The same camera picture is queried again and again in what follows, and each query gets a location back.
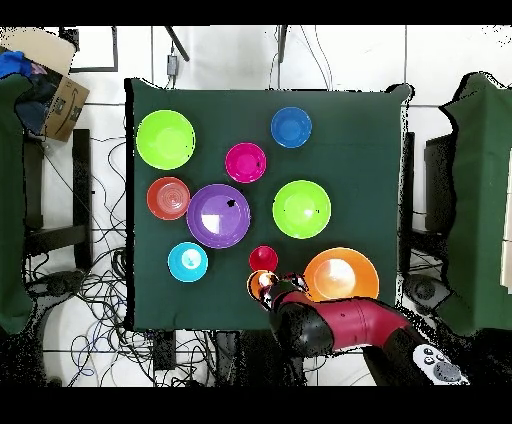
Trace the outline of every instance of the blue cloth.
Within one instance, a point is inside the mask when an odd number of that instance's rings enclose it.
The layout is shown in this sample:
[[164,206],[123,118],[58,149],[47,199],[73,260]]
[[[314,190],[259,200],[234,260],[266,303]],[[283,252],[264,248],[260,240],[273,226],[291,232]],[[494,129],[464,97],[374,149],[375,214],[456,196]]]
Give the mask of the blue cloth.
[[5,52],[0,54],[0,78],[9,74],[32,75],[30,61],[23,57],[23,52]]

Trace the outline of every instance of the purple bowl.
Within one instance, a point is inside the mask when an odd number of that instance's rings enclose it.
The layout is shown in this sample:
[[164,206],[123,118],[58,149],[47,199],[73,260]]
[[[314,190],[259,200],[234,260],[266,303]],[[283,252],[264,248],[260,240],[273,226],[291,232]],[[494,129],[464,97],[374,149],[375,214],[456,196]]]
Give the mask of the purple bowl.
[[214,249],[237,244],[247,233],[251,211],[245,197],[225,184],[199,190],[188,205],[187,225],[199,243]]

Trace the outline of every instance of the black pole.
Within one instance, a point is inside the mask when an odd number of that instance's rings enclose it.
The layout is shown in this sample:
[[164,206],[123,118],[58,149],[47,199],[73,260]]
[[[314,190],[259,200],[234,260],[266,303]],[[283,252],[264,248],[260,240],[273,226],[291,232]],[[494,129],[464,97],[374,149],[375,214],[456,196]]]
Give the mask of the black pole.
[[281,25],[281,31],[279,32],[279,46],[278,46],[278,62],[283,63],[284,59],[284,45],[286,44],[286,30],[288,25]]
[[188,62],[190,60],[190,58],[188,57],[188,54],[185,51],[185,49],[183,48],[183,46],[181,45],[180,40],[178,39],[178,37],[176,36],[174,31],[172,30],[172,27],[171,26],[166,26],[165,29],[167,30],[167,32],[171,36],[172,40],[174,41],[174,44],[176,44],[176,48],[180,52],[181,56],[183,56],[183,59],[185,60],[185,62]]

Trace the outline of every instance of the controller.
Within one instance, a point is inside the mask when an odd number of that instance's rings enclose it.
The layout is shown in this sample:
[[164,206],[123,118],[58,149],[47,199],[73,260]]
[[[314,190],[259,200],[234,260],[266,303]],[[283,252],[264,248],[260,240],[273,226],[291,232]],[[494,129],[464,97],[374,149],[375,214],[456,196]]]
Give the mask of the controller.
[[434,346],[428,344],[416,346],[413,353],[413,361],[434,385],[469,384],[459,367],[453,365]]

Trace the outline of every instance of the cardboard box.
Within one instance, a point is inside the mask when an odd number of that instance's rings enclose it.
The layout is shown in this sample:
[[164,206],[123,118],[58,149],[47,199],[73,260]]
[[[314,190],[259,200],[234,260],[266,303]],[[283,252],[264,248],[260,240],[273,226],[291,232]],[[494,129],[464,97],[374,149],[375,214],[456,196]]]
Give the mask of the cardboard box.
[[0,53],[21,51],[46,72],[30,77],[34,86],[19,99],[18,116],[33,133],[64,142],[73,132],[89,95],[88,89],[62,74],[67,75],[71,67],[73,56],[69,58],[69,46],[74,54],[71,43],[37,28],[14,28],[0,33]]

